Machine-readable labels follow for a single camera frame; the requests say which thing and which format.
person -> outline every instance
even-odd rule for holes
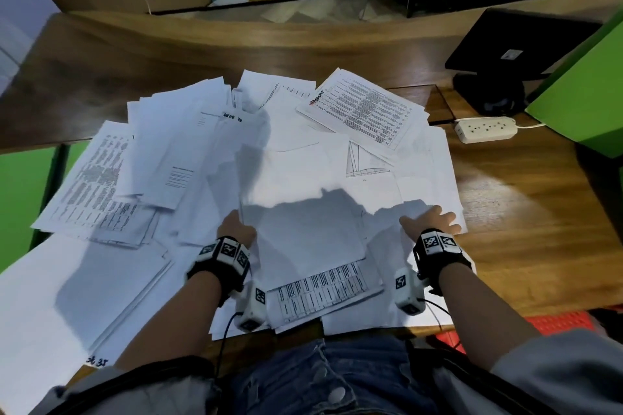
[[[423,233],[458,233],[455,218],[432,207],[400,223],[419,244]],[[245,253],[256,236],[237,212],[217,233],[221,249],[237,242]],[[212,364],[199,355],[214,313],[239,286],[240,273],[207,259],[214,249],[202,250],[204,258],[183,288],[113,367],[71,387],[54,387],[32,415],[623,413],[620,345],[587,330],[542,337],[462,254],[419,257],[446,299],[467,357],[389,336],[317,340],[216,379]]]

hand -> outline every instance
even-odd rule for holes
[[[409,218],[407,216],[400,217],[400,225],[404,232],[413,241],[417,241],[422,234],[422,231],[429,228],[435,228],[436,230],[443,231],[444,233],[458,234],[461,232],[461,225],[450,225],[457,218],[454,212],[448,212],[441,215],[441,207],[435,205],[430,208],[428,212],[419,216],[416,219]]]
[[[257,237],[257,231],[255,231],[255,228],[252,226],[240,223],[238,210],[232,210],[229,215],[225,217],[218,230],[216,230],[216,238],[222,236],[236,238],[238,243],[243,244],[249,249]]]

tiled floor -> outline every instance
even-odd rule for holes
[[[262,5],[210,9],[165,15],[221,21],[269,21],[272,23],[382,23],[405,19],[405,8],[392,0],[295,0]]]

wooden table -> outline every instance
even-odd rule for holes
[[[623,0],[536,0],[509,4],[605,19]],[[437,84],[431,121],[474,112],[448,88],[443,63],[482,10],[404,23],[323,26],[209,23],[141,15],[55,16],[0,99],[0,149],[91,137],[125,103],[243,68],[323,81],[334,68],[409,97]],[[520,115],[518,122],[531,121]],[[523,315],[623,302],[623,248],[578,165],[574,144],[549,128],[511,140],[464,145],[447,132],[469,233],[459,241],[479,275]],[[415,334],[435,331],[419,328]],[[320,337],[318,322],[279,337],[228,340],[224,371]],[[206,349],[214,357],[220,342]]]

jeans button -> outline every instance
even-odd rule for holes
[[[329,394],[329,403],[336,404],[340,402],[346,394],[347,390],[344,387],[338,387],[336,389],[333,389]]]
[[[321,368],[318,369],[318,371],[316,371],[316,373],[313,376],[313,383],[314,384],[318,384],[321,380],[323,380],[326,377],[326,368],[324,366],[322,366]]]

